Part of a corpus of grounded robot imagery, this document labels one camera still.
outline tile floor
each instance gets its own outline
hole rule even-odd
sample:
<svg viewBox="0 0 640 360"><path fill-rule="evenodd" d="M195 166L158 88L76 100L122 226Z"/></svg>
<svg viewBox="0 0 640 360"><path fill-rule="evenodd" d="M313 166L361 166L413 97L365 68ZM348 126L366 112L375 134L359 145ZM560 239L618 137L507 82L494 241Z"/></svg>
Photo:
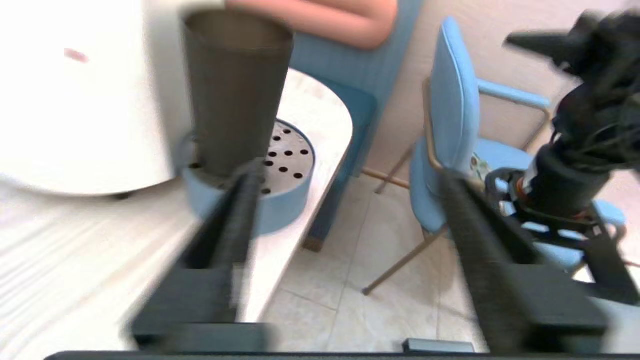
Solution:
<svg viewBox="0 0 640 360"><path fill-rule="evenodd" d="M352 179L320 253L300 249L265 314L278 351L397 352L407 337L484 339L457 255L443 238L368 297L360 290L422 241L406 189Z"/></svg>

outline white object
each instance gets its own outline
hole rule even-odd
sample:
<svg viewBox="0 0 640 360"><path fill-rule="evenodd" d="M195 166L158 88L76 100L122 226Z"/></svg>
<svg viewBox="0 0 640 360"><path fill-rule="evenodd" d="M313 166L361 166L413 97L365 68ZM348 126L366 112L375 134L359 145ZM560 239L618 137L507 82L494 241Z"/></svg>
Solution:
<svg viewBox="0 0 640 360"><path fill-rule="evenodd" d="M316 217L351 141L351 116L315 79L289 70L278 118L314 144L307 205L291 225L255 240L242 295L260 319ZM122 202L3 188L0 202L0 359L64 350L132 349L130 316L191 239L199 220L183 184Z"/></svg>
<svg viewBox="0 0 640 360"><path fill-rule="evenodd" d="M0 107L0 179L106 195L174 178L172 149L191 122L177 16L164 40L173 68L162 70L178 79L166 94L151 62L157 36L166 35L156 28L168 28L163 2L62 0L39 10L19 3L15 13L54 21L21 19L3 29L11 55L3 56L0 88L11 95ZM157 99L168 96L161 109Z"/></svg>

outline beige wall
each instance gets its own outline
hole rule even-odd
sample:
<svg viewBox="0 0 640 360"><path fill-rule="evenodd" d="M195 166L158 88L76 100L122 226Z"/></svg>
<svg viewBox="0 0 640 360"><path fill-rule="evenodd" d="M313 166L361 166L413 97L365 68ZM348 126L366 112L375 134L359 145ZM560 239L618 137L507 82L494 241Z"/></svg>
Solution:
<svg viewBox="0 0 640 360"><path fill-rule="evenodd" d="M367 167L388 172L421 134L420 84L431 72L438 29L447 16L455 17L460 24L478 77L556 101L570 89L569 80L547 61L503 49L505 37L525 29L568 29L587 8L608 13L625 3L626 0L425 0ZM514 146L525 142L541 118L534 110L495 99L483 98L482 106L482 136ZM407 175L404 169L398 177L407 179Z"/></svg>

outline gray cup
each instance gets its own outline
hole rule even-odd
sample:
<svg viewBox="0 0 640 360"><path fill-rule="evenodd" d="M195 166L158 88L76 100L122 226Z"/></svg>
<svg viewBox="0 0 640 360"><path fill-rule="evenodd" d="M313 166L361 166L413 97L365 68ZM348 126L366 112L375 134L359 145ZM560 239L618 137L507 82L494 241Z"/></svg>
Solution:
<svg viewBox="0 0 640 360"><path fill-rule="evenodd" d="M227 178L264 157L293 50L293 31L266 17L197 10L183 17L198 162Z"/></svg>

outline white table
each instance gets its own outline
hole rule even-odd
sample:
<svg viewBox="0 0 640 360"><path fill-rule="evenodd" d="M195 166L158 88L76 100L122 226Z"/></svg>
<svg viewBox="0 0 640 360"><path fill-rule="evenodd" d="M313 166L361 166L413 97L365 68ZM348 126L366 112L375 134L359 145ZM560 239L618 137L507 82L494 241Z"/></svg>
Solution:
<svg viewBox="0 0 640 360"><path fill-rule="evenodd" d="M307 206L256 239L241 320L260 319L304 239L351 141L342 101L290 70L278 118L302 130L317 163ZM197 229L181 180L121 202L68 198L0 184L0 359L64 350L125 350L126 323Z"/></svg>

